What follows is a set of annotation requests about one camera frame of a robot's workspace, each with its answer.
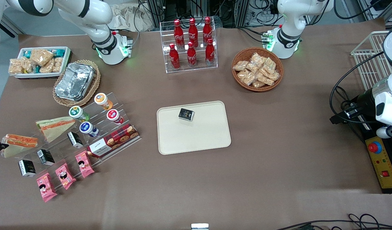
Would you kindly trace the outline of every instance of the aluminum foil container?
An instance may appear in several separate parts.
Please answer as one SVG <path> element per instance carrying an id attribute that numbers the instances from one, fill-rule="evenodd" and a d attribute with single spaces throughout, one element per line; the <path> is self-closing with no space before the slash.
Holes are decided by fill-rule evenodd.
<path id="1" fill-rule="evenodd" d="M 90 65 L 70 63 L 63 78 L 55 87 L 58 97 L 80 101 L 84 98 L 95 75 L 95 69 Z"/>

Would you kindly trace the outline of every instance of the bottle cap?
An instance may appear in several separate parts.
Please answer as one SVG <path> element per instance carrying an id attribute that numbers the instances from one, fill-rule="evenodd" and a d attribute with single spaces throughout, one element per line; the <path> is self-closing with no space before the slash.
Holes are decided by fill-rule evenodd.
<path id="1" fill-rule="evenodd" d="M 106 114 L 107 118 L 111 121 L 116 121 L 119 119 L 119 112 L 116 109 L 111 109 Z"/>
<path id="2" fill-rule="evenodd" d="M 98 94 L 95 96 L 94 101 L 95 101 L 95 103 L 97 103 L 98 105 L 101 106 L 101 105 L 106 104 L 106 102 L 108 101 L 108 97 L 106 96 L 105 93 L 98 93 Z"/>
<path id="3" fill-rule="evenodd" d="M 83 122 L 79 126 L 79 131 L 81 131 L 81 133 L 83 133 L 83 134 L 89 134 L 93 129 L 94 129 L 94 127 L 92 126 L 92 124 L 90 122 Z"/>
<path id="4" fill-rule="evenodd" d="M 72 106 L 68 113 L 72 118 L 79 118 L 82 115 L 82 108 L 79 106 Z"/>

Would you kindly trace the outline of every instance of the yogurt cup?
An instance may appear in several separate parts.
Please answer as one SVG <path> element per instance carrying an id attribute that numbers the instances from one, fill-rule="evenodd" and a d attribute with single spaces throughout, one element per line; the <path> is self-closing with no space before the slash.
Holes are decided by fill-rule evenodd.
<path id="1" fill-rule="evenodd" d="M 108 100 L 108 96 L 105 93 L 98 93 L 94 99 L 95 103 L 102 106 L 105 110 L 112 109 L 113 103 Z"/>
<path id="2" fill-rule="evenodd" d="M 83 134 L 88 134 L 91 137 L 96 137 L 99 134 L 99 129 L 95 128 L 90 122 L 83 122 L 79 126 L 79 131 Z"/>
<path id="3" fill-rule="evenodd" d="M 84 112 L 79 106 L 72 106 L 68 112 L 69 116 L 80 122 L 86 122 L 89 120 L 89 114 Z"/>
<path id="4" fill-rule="evenodd" d="M 115 122 L 115 124 L 120 125 L 124 122 L 123 117 L 119 114 L 116 109 L 111 109 L 106 114 L 106 117 L 110 120 Z"/>

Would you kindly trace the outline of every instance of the sandwich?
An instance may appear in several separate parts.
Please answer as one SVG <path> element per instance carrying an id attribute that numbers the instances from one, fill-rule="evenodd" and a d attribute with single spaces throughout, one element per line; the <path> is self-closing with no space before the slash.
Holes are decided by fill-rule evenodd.
<path id="1" fill-rule="evenodd" d="M 67 116 L 52 120 L 38 121 L 35 124 L 37 124 L 40 132 L 44 134 L 48 143 L 50 143 L 71 128 L 75 124 L 75 120 L 72 117 Z"/>
<path id="2" fill-rule="evenodd" d="M 3 157 L 8 158 L 18 153 L 27 151 L 37 146 L 38 139 L 35 137 L 24 137 L 15 134 L 7 134 L 1 141 L 9 146 L 3 150 Z"/>

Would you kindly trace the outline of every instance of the red cookie box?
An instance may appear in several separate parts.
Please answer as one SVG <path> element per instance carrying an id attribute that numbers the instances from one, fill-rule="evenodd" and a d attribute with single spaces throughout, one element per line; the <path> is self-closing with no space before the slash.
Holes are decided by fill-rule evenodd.
<path id="1" fill-rule="evenodd" d="M 88 155 L 96 158 L 104 157 L 137 136 L 139 136 L 138 131 L 131 124 L 126 124 L 104 138 L 90 144 Z"/>

